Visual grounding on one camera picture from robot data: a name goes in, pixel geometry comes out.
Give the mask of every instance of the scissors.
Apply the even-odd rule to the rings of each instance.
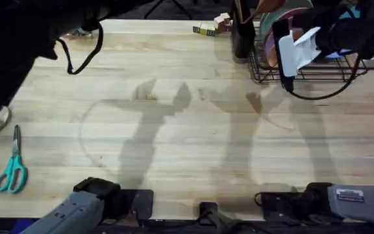
[[[18,125],[14,129],[13,142],[12,156],[5,170],[0,175],[0,192],[7,191],[11,194],[19,192],[27,180],[27,169],[21,162],[21,131]]]

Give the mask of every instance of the label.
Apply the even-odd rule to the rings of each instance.
[[[364,203],[364,194],[361,190],[337,189],[336,193],[340,201]]]

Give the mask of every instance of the sticker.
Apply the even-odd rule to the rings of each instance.
[[[213,30],[207,30],[207,36],[216,36],[216,32]]]
[[[361,190],[337,189],[336,193],[340,201],[364,203],[364,194]]]
[[[194,33],[200,33],[200,27],[198,27],[198,26],[193,26],[193,32],[194,32]]]

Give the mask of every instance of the tripod leg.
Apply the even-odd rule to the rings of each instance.
[[[145,14],[145,16],[143,17],[145,20],[148,18],[148,16],[153,13],[153,11],[159,6],[161,5],[161,3],[163,2],[164,0],[159,0],[150,10],[148,10],[148,12]]]
[[[172,0],[174,4],[176,4],[187,16],[189,19],[193,19],[192,15],[188,13],[188,11],[177,1],[177,0]]]

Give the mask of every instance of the black cable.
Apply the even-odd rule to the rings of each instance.
[[[349,4],[356,5],[352,0],[345,0],[345,1],[347,1]]]
[[[96,47],[88,55],[88,57],[86,58],[86,60],[83,62],[83,64],[76,71],[73,71],[73,65],[71,63],[70,52],[69,52],[69,48],[68,48],[67,44],[62,39],[60,39],[60,38],[57,39],[57,41],[62,44],[64,53],[66,54],[66,56],[68,58],[68,74],[70,74],[70,75],[77,75],[77,74],[79,74],[81,71],[83,71],[83,69],[85,69],[87,67],[87,65],[89,65],[90,61],[92,61],[92,59],[96,56],[96,54],[98,54],[102,50],[102,45],[103,45],[103,28],[102,28],[102,25],[98,21],[96,23],[97,23],[97,28],[99,29],[99,36],[97,38]]]
[[[290,91],[290,90],[288,92],[294,97],[297,97],[297,98],[303,99],[303,100],[309,100],[309,101],[322,100],[322,99],[327,99],[327,98],[334,97],[334,96],[340,94],[341,92],[343,92],[346,88],[348,88],[350,86],[350,84],[356,79],[357,70],[358,70],[358,67],[360,65],[360,62],[362,61],[362,55],[363,55],[363,52],[360,52],[358,54],[357,59],[356,59],[356,63],[355,63],[355,66],[353,67],[353,71],[352,71],[352,74],[351,74],[350,78],[347,80],[347,82],[339,90],[337,90],[337,91],[335,91],[331,94],[327,94],[327,95],[319,96],[319,97],[305,97],[305,96],[301,96],[299,94],[296,94],[294,91]]]
[[[205,211],[203,214],[199,216],[199,218],[196,218],[195,220],[189,220],[189,221],[180,221],[177,222],[177,224],[174,224],[174,221],[168,222],[165,221],[164,224],[160,224],[160,227],[162,225],[162,228],[164,229],[176,229],[176,228],[188,228],[188,227],[193,227],[194,225],[199,223],[199,220],[201,218],[204,218],[210,214],[210,211]],[[147,228],[156,228],[155,226],[147,226]]]
[[[247,227],[247,228],[250,228],[252,229],[252,231],[254,233],[265,233],[265,234],[272,234],[271,232],[269,231],[266,231],[265,229],[257,226],[257,225],[254,225],[252,222],[246,222],[246,221],[242,221],[242,220],[233,220],[234,224],[229,228],[229,229],[226,229],[226,231],[224,231],[223,233],[225,234],[232,234],[232,233],[238,233],[239,231],[241,231],[240,228],[242,227]]]

